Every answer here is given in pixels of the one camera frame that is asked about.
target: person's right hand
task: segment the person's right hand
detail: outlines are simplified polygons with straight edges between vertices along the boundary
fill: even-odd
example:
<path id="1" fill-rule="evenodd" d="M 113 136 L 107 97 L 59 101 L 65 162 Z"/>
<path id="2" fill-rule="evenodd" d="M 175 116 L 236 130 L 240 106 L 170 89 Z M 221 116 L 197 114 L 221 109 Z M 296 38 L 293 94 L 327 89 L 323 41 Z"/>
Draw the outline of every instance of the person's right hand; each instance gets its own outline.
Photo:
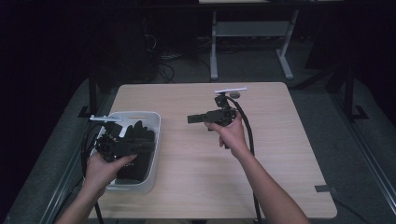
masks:
<path id="1" fill-rule="evenodd" d="M 209 122 L 205 122 L 205 126 L 219 134 L 219 146 L 227 145 L 237 159 L 242 153 L 249 151 L 245 139 L 244 126 L 242 125 L 242 117 L 239 112 L 236 113 L 235 120 L 226 127 Z"/>
<path id="2" fill-rule="evenodd" d="M 124 156 L 116 161 L 107 162 L 100 153 L 93 153 L 88 161 L 87 174 L 81 191 L 87 189 L 86 191 L 95 193 L 99 198 L 104 194 L 106 186 L 116 178 L 117 171 L 135 157 L 136 155 Z"/>

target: table top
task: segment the table top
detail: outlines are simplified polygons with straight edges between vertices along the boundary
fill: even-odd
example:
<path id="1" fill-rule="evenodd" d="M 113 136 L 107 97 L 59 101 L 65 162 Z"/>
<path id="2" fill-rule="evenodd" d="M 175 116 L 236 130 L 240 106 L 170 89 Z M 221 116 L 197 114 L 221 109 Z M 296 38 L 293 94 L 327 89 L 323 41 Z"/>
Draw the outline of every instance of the table top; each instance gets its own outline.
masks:
<path id="1" fill-rule="evenodd" d="M 237 159 L 203 123 L 187 123 L 188 115 L 218 109 L 214 90 L 242 87 L 247 91 L 236 101 L 249 119 L 257 159 L 308 217 L 335 217 L 330 193 L 316 192 L 326 183 L 289 91 L 275 82 L 121 86 L 111 113 L 159 113 L 160 158 L 153 189 L 143 195 L 107 191 L 99 200 L 103 217 L 255 218 Z"/>

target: cord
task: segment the cord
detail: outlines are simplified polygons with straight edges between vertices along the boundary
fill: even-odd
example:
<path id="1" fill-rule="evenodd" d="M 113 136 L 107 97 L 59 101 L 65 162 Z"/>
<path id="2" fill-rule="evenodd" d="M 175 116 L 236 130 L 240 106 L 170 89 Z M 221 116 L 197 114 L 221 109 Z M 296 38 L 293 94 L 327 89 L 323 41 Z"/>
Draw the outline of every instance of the cord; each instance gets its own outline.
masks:
<path id="1" fill-rule="evenodd" d="M 74 187 L 70 190 L 70 192 L 66 195 L 66 197 L 64 198 L 64 200 L 62 201 L 62 204 L 59 206 L 58 212 L 56 213 L 55 217 L 59 216 L 59 214 L 61 213 L 62 209 L 64 208 L 64 205 L 66 204 L 67 200 L 69 199 L 69 197 L 72 195 L 73 190 L 81 183 L 83 178 L 80 178 L 78 180 L 78 182 L 74 185 Z"/>
<path id="2" fill-rule="evenodd" d="M 231 98 L 229 96 L 225 96 L 225 97 L 226 97 L 226 99 L 228 99 L 231 102 L 233 102 L 233 104 L 235 105 L 236 109 L 241 114 L 242 120 L 245 122 L 245 126 L 247 127 L 247 136 L 248 136 L 248 141 L 249 141 L 249 145 L 250 145 L 250 152 L 254 156 L 253 133 L 251 131 L 250 124 L 248 122 L 248 117 L 246 116 L 244 110 L 242 109 L 241 105 L 238 104 L 238 102 L 236 102 L 233 98 Z M 256 195 L 254 193 L 253 193 L 253 201 L 254 201 L 254 208 L 256 210 L 256 215 L 257 215 L 257 223 L 261 224 L 262 223 L 262 213 L 260 211 L 259 202 L 258 202 L 258 200 L 256 198 Z"/>
<path id="3" fill-rule="evenodd" d="M 96 139 L 97 134 L 92 138 L 90 144 L 87 146 L 88 144 L 88 137 L 90 136 L 91 131 L 98 127 L 98 126 L 103 126 L 105 123 L 104 122 L 100 122 L 97 123 L 95 125 L 93 125 L 87 132 L 84 133 L 84 136 L 82 138 L 82 143 L 81 143 L 81 168 L 82 168 L 82 175 L 85 178 L 85 174 L 87 172 L 87 162 L 88 162 L 88 158 L 90 157 L 90 154 L 93 150 L 93 145 Z M 96 215 L 98 218 L 98 221 L 100 224 L 105 224 L 105 222 L 103 221 L 102 218 L 102 213 L 100 211 L 100 207 L 99 207 L 99 203 L 96 202 L 95 204 L 95 211 L 96 211 Z"/>
<path id="4" fill-rule="evenodd" d="M 159 69 L 158 73 L 160 74 L 161 77 L 163 77 L 164 82 L 165 83 L 169 83 L 169 82 L 174 82 L 175 83 L 175 81 L 174 81 L 175 69 L 172 66 L 170 66 L 168 64 L 164 64 L 164 63 L 159 63 L 158 65 L 160 65 L 162 67 L 162 70 Z M 165 67 L 167 67 L 167 68 L 169 68 L 171 70 L 172 74 L 171 74 L 170 77 L 166 74 Z"/>
<path id="5" fill-rule="evenodd" d="M 150 47 L 150 49 L 147 49 L 149 52 L 152 53 L 154 51 L 155 47 L 157 47 L 157 38 L 155 38 L 154 35 L 145 35 L 145 37 L 150 37 L 153 40 L 152 47 Z"/>
<path id="6" fill-rule="evenodd" d="M 347 206 L 344 203 L 341 203 L 340 201 L 332 198 L 334 200 L 335 203 L 338 203 L 339 205 L 343 206 L 346 210 L 348 210 L 349 212 L 351 212 L 353 215 L 355 215 L 356 217 L 360 218 L 364 223 L 366 224 L 372 224 L 370 221 L 368 221 L 365 217 L 363 217 L 361 214 L 359 214 L 358 212 L 356 212 L 355 210 L 353 210 L 352 208 L 350 208 L 349 206 Z"/>

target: black cable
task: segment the black cable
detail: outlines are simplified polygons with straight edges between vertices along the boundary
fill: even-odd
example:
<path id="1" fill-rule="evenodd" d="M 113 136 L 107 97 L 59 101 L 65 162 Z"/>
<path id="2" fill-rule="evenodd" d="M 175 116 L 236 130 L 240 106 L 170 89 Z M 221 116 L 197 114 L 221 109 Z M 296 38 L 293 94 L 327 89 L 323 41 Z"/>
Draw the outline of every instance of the black cable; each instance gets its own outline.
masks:
<path id="1" fill-rule="evenodd" d="M 96 139 L 96 136 L 97 136 L 97 135 L 95 135 L 95 136 L 92 138 L 90 144 L 87 146 L 87 144 L 88 144 L 88 138 L 89 138 L 89 136 L 90 136 L 90 134 L 91 134 L 91 131 L 92 131 L 94 128 L 96 128 L 96 127 L 98 127 L 98 126 L 103 126 L 104 124 L 105 124 L 104 122 L 100 122 L 100 123 L 97 123 L 97 124 L 93 125 L 87 132 L 84 133 L 84 136 L 83 136 L 83 138 L 82 138 L 81 154 L 80 154 L 80 157 L 81 157 L 82 175 L 83 175 L 84 178 L 85 178 L 85 174 L 86 174 L 86 172 L 87 172 L 87 162 L 88 162 L 88 158 L 90 157 L 90 154 L 91 154 L 91 152 L 92 152 L 92 150 L 93 150 L 93 145 L 94 145 L 94 142 L 95 142 L 95 139 Z M 99 223 L 100 223 L 100 224 L 105 224 L 105 222 L 103 221 L 103 218 L 102 218 L 102 213 L 101 213 L 101 211 L 100 211 L 99 203 L 96 202 L 96 204 L 95 204 L 94 207 L 95 207 L 95 211 L 96 211 L 96 215 L 97 215 L 97 218 L 98 218 Z"/>
<path id="2" fill-rule="evenodd" d="M 243 47 L 237 41 L 231 40 L 219 40 L 216 41 L 218 45 L 216 46 L 216 53 L 217 54 L 236 54 L 243 51 Z"/>
<path id="3" fill-rule="evenodd" d="M 70 190 L 70 192 L 66 195 L 66 197 L 64 198 L 64 200 L 62 201 L 61 205 L 59 206 L 58 212 L 56 213 L 55 217 L 59 216 L 59 214 L 61 213 L 62 209 L 64 208 L 64 205 L 66 204 L 67 200 L 69 199 L 69 197 L 72 195 L 73 190 L 81 183 L 83 178 L 80 178 L 78 180 L 78 182 L 75 184 L 75 186 Z"/>
<path id="4" fill-rule="evenodd" d="M 249 146 L 250 146 L 250 152 L 254 156 L 253 133 L 251 131 L 250 124 L 248 122 L 248 117 L 246 116 L 244 110 L 242 109 L 241 105 L 238 104 L 238 102 L 236 102 L 233 98 L 231 98 L 229 96 L 225 96 L 225 97 L 226 97 L 226 99 L 228 99 L 231 102 L 233 102 L 233 104 L 235 105 L 236 109 L 241 114 L 242 120 L 245 122 L 245 126 L 247 127 L 247 135 L 248 135 L 248 141 L 249 141 Z M 254 208 L 256 210 L 256 215 L 257 215 L 257 223 L 261 224 L 262 223 L 262 213 L 260 211 L 259 202 L 258 202 L 258 200 L 256 198 L 256 195 L 254 193 L 253 193 L 253 201 L 254 201 Z"/>
<path id="5" fill-rule="evenodd" d="M 207 70 L 209 70 L 209 72 L 210 72 L 210 66 L 209 66 L 209 64 L 207 64 L 207 62 L 205 62 L 204 60 L 202 60 L 202 59 L 197 59 L 198 60 L 198 62 L 201 62 L 201 63 L 203 63 L 204 64 L 204 66 L 207 68 Z"/>
<path id="6" fill-rule="evenodd" d="M 100 212 L 99 203 L 95 204 L 95 211 L 96 211 L 96 215 L 98 217 L 98 222 L 100 224 L 105 224 L 105 222 L 103 221 L 103 218 L 102 218 L 102 213 Z"/>
<path id="7" fill-rule="evenodd" d="M 348 210 L 349 212 L 351 212 L 352 214 L 354 214 L 356 217 L 360 218 L 364 223 L 366 224 L 371 224 L 370 221 L 368 221 L 365 217 L 363 217 L 361 214 L 359 214 L 358 212 L 356 212 L 355 210 L 353 210 L 352 208 L 350 208 L 349 206 L 347 206 L 344 203 L 341 203 L 340 201 L 332 198 L 334 200 L 335 203 L 338 203 L 339 205 L 343 206 L 346 210 Z"/>
<path id="8" fill-rule="evenodd" d="M 175 81 L 174 81 L 175 69 L 174 69 L 172 66 L 167 65 L 167 64 L 164 64 L 164 63 L 159 63 L 159 65 L 162 66 L 162 69 L 163 69 L 163 70 L 161 71 L 161 70 L 159 69 L 159 70 L 158 70 L 158 73 L 160 74 L 161 77 L 163 77 L 164 82 L 165 82 L 165 83 L 175 82 Z M 166 74 L 165 67 L 167 67 L 167 68 L 169 68 L 169 69 L 171 70 L 172 75 L 171 75 L 170 77 Z"/>

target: gray carpet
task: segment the gray carpet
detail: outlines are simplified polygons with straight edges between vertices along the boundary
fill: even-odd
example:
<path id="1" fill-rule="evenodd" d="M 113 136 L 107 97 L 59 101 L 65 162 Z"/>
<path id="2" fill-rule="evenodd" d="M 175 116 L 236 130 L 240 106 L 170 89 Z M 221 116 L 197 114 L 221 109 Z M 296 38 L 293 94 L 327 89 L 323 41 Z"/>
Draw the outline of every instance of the gray carpet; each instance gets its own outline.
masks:
<path id="1" fill-rule="evenodd" d="M 218 55 L 218 82 L 239 81 L 281 81 L 294 86 L 317 71 L 304 69 L 311 44 L 295 42 L 290 45 L 287 58 L 294 80 L 286 80 L 280 69 L 274 49 L 277 42 L 264 42 L 255 49 L 240 50 L 234 53 Z M 173 81 L 176 83 L 208 82 L 209 54 L 199 54 L 198 58 L 183 58 L 166 63 L 175 70 Z M 168 67 L 164 67 L 170 76 Z M 165 79 L 157 76 L 152 83 L 164 83 Z M 396 223 L 396 216 L 391 211 L 385 197 L 373 178 L 359 145 L 348 129 L 343 114 L 334 103 L 334 97 L 324 90 L 327 78 L 323 78 L 304 91 L 290 91 L 314 153 L 318 159 L 324 178 L 332 188 L 334 199 L 356 213 L 365 217 L 367 223 Z M 112 105 L 117 89 L 111 93 L 100 94 L 100 112 L 106 115 Z M 69 163 L 74 153 L 78 152 L 81 137 L 89 127 L 87 119 L 78 118 L 80 109 L 88 102 L 88 84 L 84 82 L 75 93 L 69 106 L 64 111 L 34 170 L 26 181 L 21 193 L 14 203 L 6 223 L 51 223 L 48 217 L 69 205 L 78 192 L 81 173 L 79 162 Z M 361 83 L 356 82 L 355 103 L 361 105 L 369 119 L 357 120 L 356 125 L 375 157 L 381 164 L 389 181 L 396 186 L 395 148 L 396 131 L 375 104 L 370 92 Z M 61 183 L 66 167 L 69 181 Z M 64 205 L 53 208 L 52 195 L 61 195 L 60 203 Z M 338 215 L 328 220 L 312 220 L 312 223 L 364 223 L 345 206 L 337 203 Z M 143 220 L 106 220 L 106 223 L 142 223 Z"/>

